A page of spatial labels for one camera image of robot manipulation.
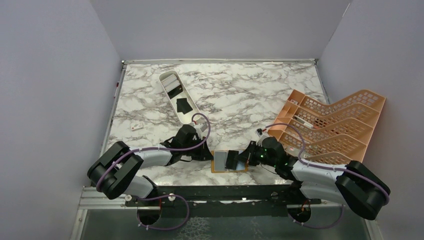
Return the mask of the yellow leather card holder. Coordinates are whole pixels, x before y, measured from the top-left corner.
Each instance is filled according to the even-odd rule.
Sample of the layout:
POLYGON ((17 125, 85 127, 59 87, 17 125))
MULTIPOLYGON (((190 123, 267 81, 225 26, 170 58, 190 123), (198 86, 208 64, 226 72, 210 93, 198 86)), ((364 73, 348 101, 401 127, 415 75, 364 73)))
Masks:
POLYGON ((248 166, 236 157, 242 150, 216 150, 212 152, 210 169, 213 174, 220 173, 243 173, 248 171, 248 166))

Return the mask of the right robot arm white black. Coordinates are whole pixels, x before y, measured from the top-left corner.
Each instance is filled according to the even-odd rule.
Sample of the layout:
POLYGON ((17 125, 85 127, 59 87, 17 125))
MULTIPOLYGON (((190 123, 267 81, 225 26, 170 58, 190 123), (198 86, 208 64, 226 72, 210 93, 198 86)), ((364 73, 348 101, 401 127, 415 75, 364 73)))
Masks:
POLYGON ((284 195, 296 204, 325 200, 347 206, 358 216, 375 220, 390 201, 390 188, 361 162, 331 165, 286 153, 275 137, 251 141, 235 159, 250 166, 268 165, 292 183, 284 195))

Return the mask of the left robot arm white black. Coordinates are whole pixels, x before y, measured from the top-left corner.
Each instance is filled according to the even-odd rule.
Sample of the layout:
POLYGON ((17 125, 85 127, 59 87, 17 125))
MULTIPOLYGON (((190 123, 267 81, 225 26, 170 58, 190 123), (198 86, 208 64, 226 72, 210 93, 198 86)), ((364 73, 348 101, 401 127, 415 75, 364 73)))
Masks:
POLYGON ((115 142, 87 171, 87 177, 96 190, 113 200, 122 194, 138 197, 144 205, 157 200, 155 183, 137 172, 149 167, 167 167, 189 157, 194 161, 211 161, 201 128, 184 124, 175 136, 158 146, 131 149, 123 141, 115 142))

